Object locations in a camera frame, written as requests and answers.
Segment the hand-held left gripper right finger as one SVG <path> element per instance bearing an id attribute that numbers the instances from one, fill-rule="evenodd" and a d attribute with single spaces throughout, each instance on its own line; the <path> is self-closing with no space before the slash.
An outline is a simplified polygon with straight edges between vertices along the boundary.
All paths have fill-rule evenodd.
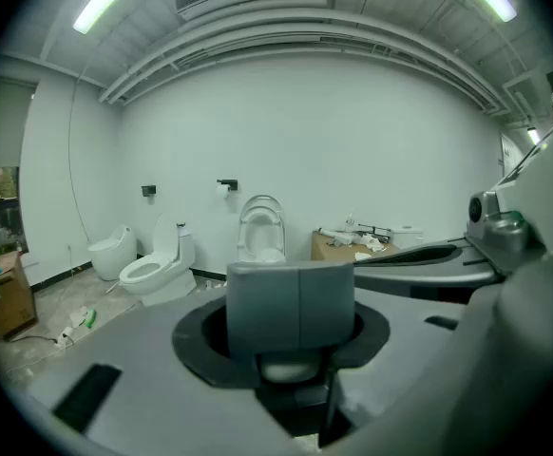
<path id="1" fill-rule="evenodd" d="M 344 344 L 354 327 L 354 275 L 351 263 L 317 262 L 299 268 L 300 347 Z"/>

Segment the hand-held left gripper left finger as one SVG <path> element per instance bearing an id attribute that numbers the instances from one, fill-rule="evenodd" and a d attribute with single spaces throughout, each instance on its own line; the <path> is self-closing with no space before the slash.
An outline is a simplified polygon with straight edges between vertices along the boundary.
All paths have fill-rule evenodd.
<path id="1" fill-rule="evenodd" d="M 299 348 L 298 269 L 286 264 L 229 265 L 226 330 L 234 358 Z"/>

